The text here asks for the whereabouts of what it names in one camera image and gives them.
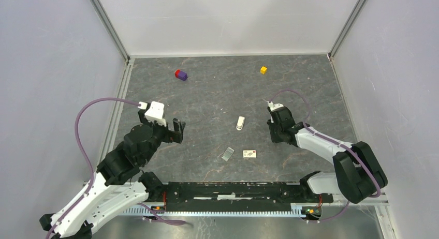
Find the staple tray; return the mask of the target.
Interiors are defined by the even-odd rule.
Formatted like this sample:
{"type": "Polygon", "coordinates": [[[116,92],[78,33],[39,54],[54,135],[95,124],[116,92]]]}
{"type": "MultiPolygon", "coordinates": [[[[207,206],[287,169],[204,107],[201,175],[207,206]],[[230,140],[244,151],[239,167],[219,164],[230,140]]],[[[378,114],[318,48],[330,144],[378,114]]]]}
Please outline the staple tray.
{"type": "Polygon", "coordinates": [[[222,160],[228,161],[234,152],[235,152],[235,150],[233,148],[228,147],[221,156],[222,160]]]}

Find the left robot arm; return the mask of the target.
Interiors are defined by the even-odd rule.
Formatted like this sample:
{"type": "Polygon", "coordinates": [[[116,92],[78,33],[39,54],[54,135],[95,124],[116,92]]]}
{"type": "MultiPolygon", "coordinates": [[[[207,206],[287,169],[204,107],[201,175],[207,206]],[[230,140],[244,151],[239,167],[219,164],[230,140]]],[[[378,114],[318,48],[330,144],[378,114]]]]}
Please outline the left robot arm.
{"type": "Polygon", "coordinates": [[[181,143],[185,122],[173,119],[174,130],[143,121],[125,135],[97,166],[94,179],[57,213],[44,214],[39,222],[47,238],[91,238],[103,225],[124,210],[145,200],[164,200],[164,186],[153,172],[142,174],[122,193],[116,189],[137,175],[161,143],[181,143]]]}

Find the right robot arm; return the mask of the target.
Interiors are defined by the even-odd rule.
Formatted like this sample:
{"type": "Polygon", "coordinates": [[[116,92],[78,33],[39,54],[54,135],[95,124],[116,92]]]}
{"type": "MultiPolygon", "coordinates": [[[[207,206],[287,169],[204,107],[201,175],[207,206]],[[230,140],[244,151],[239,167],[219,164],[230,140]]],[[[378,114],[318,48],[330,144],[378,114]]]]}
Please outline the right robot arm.
{"type": "Polygon", "coordinates": [[[306,202],[319,194],[343,195],[358,204],[376,196],[388,179],[371,147],[363,142],[349,143],[319,133],[303,122],[296,123],[291,111],[280,103],[269,103],[267,121],[273,143],[287,143],[308,150],[334,166],[333,173],[312,173],[304,177],[299,196],[306,202]]]}

